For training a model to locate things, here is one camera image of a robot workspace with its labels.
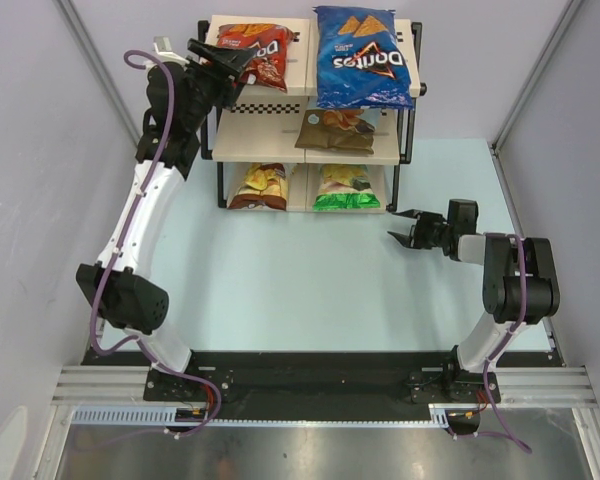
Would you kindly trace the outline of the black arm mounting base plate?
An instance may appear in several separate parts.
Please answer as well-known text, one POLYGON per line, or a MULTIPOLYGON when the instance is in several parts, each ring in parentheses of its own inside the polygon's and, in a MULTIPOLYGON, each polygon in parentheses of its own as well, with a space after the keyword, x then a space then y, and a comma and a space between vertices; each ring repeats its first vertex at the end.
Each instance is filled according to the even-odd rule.
POLYGON ((471 406, 499 400, 505 371, 529 376, 563 367, 560 355, 509 352, 498 372, 464 373, 450 353, 237 353, 198 352, 186 377, 162 373, 139 352, 101 357, 89 367, 143 367, 140 398, 184 407, 180 420, 199 419, 218 407, 221 420, 393 422, 421 420, 430 404, 471 406))

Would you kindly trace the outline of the green Chuba cassava chips bag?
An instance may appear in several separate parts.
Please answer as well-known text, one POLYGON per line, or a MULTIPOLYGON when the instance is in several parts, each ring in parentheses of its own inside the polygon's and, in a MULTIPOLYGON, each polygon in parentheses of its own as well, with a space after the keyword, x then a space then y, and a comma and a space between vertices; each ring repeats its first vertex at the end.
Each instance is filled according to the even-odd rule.
POLYGON ((367 210, 381 206, 366 165, 324 164, 319 168, 319 178, 314 211, 367 210))

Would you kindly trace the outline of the red Doritos bag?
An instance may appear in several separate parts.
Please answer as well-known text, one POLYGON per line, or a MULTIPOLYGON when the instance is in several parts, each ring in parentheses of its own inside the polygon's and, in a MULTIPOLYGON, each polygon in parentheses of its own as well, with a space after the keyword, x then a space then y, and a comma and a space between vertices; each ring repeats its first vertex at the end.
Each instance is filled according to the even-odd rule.
POLYGON ((255 49, 240 82, 287 92, 287 51, 294 33, 271 23, 226 24, 219 27, 216 45, 230 49, 255 49))

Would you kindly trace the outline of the light blue brown chips bag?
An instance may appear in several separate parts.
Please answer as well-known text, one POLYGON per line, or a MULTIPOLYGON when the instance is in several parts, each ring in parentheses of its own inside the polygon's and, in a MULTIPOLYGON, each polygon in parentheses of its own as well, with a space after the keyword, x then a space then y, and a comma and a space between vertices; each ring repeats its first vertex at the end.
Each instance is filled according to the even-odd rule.
POLYGON ((377 109, 307 109, 295 147, 372 154, 377 109))

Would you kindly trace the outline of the brown Chuba chips bag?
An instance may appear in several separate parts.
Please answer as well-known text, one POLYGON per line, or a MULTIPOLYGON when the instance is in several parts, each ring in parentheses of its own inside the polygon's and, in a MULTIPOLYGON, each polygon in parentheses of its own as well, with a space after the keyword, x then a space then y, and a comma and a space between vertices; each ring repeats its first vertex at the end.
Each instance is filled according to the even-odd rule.
POLYGON ((289 181, 281 163, 252 163, 240 178, 228 208, 287 210, 289 181))

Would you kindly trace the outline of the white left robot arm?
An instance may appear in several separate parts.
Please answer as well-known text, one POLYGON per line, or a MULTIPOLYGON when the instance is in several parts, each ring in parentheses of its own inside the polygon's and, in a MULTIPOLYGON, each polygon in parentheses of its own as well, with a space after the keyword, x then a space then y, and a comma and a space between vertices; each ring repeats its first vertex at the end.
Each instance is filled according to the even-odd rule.
POLYGON ((125 205, 105 248, 82 264, 76 281, 88 301, 90 344, 99 355, 134 342, 150 362, 169 371, 166 387, 177 398, 194 397, 200 374, 188 367, 190 348, 168 318, 169 295, 150 279, 156 245, 178 190, 201 142, 198 132, 215 109, 233 106, 256 56, 253 47, 223 48, 191 39, 190 54, 175 54, 165 37, 151 53, 129 50, 124 62, 147 74, 142 133, 125 205))

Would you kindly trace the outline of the blue Doritos bag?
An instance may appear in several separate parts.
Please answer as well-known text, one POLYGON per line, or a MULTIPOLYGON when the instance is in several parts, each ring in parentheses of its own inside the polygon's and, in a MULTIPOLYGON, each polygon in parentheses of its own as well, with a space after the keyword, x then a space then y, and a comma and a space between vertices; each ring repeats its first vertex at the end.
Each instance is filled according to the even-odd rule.
POLYGON ((314 12, 318 107, 413 108, 412 79, 399 50, 393 10, 322 5, 314 12))

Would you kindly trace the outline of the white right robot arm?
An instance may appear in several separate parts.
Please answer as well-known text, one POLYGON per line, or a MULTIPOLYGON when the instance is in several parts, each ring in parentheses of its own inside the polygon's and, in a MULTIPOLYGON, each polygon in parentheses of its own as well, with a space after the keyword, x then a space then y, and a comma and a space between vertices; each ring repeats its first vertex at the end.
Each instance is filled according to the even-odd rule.
POLYGON ((410 375, 411 394, 452 403, 498 401, 495 367, 499 359, 522 332, 559 308, 550 241, 480 233, 478 203, 472 200, 450 200, 446 215, 417 209, 398 215, 414 221, 407 234, 391 234, 403 247, 438 248, 452 261, 482 268, 482 316, 471 333, 453 347, 438 372, 421 370, 410 375))

